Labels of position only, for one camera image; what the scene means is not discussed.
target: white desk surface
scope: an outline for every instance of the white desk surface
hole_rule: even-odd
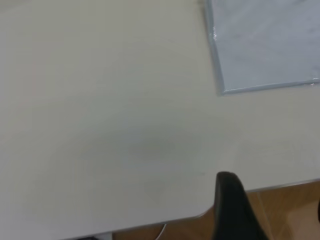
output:
[[[320,88],[217,96],[199,0],[0,1],[0,238],[183,219],[218,171],[320,177]]]

